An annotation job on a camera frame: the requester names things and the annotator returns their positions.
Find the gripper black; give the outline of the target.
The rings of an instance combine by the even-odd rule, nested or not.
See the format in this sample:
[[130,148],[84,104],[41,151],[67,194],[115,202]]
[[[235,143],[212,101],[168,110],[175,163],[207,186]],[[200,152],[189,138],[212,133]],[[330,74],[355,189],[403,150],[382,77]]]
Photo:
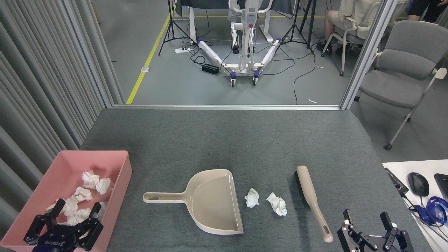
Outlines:
[[[73,252],[76,247],[90,251],[95,245],[103,225],[98,219],[102,206],[99,202],[94,204],[87,219],[74,226],[57,225],[56,217],[65,206],[64,199],[58,199],[50,212],[35,216],[24,242],[36,245],[34,252]],[[43,227],[47,232],[41,235]]]

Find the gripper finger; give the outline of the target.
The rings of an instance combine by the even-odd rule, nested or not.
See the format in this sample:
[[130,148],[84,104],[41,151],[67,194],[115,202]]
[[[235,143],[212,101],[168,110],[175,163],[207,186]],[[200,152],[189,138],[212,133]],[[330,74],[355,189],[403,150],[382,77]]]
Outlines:
[[337,234],[345,252],[375,252],[379,249],[373,238],[355,228],[348,209],[343,216],[344,224]]
[[408,232],[402,231],[396,226],[394,226],[387,212],[382,212],[380,214],[380,218],[386,230],[386,234],[384,236],[385,241],[382,245],[382,250],[384,252],[389,252],[392,250],[398,251],[393,246],[393,243],[397,241],[400,248],[399,250],[400,252],[414,252]]

